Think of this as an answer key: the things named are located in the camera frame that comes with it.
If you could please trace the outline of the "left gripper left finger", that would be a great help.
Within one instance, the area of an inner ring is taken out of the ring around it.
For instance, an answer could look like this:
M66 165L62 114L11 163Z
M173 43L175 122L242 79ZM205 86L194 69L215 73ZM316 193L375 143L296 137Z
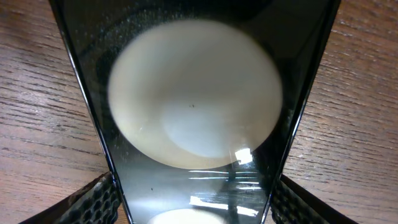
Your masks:
M22 224L113 224L120 204L113 176L107 172Z

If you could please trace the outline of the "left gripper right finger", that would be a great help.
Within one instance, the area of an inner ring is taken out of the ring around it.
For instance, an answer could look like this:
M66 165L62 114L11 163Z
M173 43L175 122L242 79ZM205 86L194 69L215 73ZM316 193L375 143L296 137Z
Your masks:
M271 197L276 224L358 224L281 175Z

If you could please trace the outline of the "black smartphone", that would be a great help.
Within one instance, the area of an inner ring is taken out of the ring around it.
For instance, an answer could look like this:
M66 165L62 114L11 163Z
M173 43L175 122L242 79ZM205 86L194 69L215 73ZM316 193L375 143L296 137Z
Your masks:
M338 1L50 3L129 223L264 223Z

